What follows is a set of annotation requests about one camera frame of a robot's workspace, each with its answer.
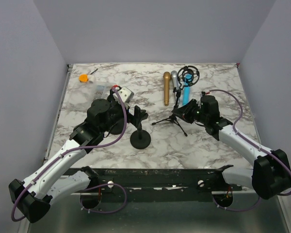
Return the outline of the black round-base microphone stand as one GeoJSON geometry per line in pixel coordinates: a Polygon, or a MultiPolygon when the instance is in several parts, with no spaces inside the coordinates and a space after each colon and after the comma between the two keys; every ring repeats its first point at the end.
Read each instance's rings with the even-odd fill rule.
{"type": "Polygon", "coordinates": [[[143,150],[150,145],[151,136],[142,128],[142,121],[148,118],[148,113],[143,113],[141,116],[133,116],[130,123],[137,129],[130,136],[131,145],[138,149],[143,150]]]}

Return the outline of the black stand holding gold microphone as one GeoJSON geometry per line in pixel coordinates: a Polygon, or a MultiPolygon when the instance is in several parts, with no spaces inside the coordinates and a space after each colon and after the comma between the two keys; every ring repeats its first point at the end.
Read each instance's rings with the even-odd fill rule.
{"type": "Polygon", "coordinates": [[[124,122],[118,121],[109,131],[112,135],[119,135],[122,133],[122,130],[124,128],[124,122]]]}

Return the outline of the blue foam-head microphone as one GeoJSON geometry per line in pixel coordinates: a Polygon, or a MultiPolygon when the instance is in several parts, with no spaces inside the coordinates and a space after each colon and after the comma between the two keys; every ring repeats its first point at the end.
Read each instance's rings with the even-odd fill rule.
{"type": "Polygon", "coordinates": [[[189,102],[189,94],[190,94],[190,86],[189,83],[192,80],[191,74],[185,75],[185,86],[183,88],[183,99],[182,99],[182,105],[186,105],[189,102]]]}

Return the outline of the silver mesh-head microphone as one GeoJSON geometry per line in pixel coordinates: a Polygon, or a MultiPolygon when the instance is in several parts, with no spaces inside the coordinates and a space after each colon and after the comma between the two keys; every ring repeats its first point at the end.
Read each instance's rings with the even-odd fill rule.
{"type": "Polygon", "coordinates": [[[179,82],[178,82],[178,72],[173,70],[171,71],[171,80],[173,84],[173,88],[179,89],[179,82]]]}

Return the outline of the gold microphone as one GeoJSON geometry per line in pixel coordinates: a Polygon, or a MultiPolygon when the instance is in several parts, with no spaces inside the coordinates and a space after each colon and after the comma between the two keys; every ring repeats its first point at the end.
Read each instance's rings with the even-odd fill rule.
{"type": "Polygon", "coordinates": [[[171,73],[166,71],[163,74],[163,92],[164,92],[164,105],[169,105],[169,90],[170,90],[170,79],[171,79],[171,73]]]}

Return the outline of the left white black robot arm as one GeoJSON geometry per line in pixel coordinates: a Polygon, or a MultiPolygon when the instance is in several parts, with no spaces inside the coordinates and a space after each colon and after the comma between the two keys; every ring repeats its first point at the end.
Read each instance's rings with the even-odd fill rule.
{"type": "Polygon", "coordinates": [[[118,142],[127,124],[138,129],[147,118],[146,110],[138,106],[134,107],[133,114],[129,113],[129,108],[121,100],[94,100],[84,122],[74,128],[69,139],[50,160],[27,178],[11,181],[8,189],[13,203],[12,221],[25,218],[35,223],[46,215],[55,201],[74,192],[100,191],[103,187],[112,189],[113,182],[103,182],[88,166],[65,179],[61,176],[93,149],[118,142]]]}

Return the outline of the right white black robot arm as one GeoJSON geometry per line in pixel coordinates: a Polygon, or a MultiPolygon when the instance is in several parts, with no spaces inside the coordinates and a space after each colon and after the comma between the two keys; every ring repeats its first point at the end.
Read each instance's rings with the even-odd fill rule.
{"type": "Polygon", "coordinates": [[[291,169],[283,150],[272,150],[242,134],[231,121],[220,116],[219,104],[212,95],[192,99],[172,113],[187,123],[199,122],[216,140],[233,148],[252,169],[230,166],[213,178],[214,186],[225,190],[231,184],[251,188],[265,200],[291,190],[291,169]]]}

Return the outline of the orange round cap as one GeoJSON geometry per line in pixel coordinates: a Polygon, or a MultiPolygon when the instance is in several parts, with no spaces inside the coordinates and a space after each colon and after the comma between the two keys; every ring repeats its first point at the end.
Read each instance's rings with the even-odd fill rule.
{"type": "Polygon", "coordinates": [[[79,81],[80,81],[81,83],[86,83],[86,82],[88,82],[88,81],[89,81],[88,74],[81,74],[81,75],[79,76],[79,81]]]}

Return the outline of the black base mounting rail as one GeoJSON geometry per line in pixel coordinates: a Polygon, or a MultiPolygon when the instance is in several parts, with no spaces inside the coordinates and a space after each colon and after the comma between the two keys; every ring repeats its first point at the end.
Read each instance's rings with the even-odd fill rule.
{"type": "Polygon", "coordinates": [[[90,187],[112,181],[121,188],[102,187],[80,191],[86,202],[211,202],[212,193],[241,191],[242,187],[227,184],[222,169],[123,169],[82,167],[91,179],[90,187]]]}

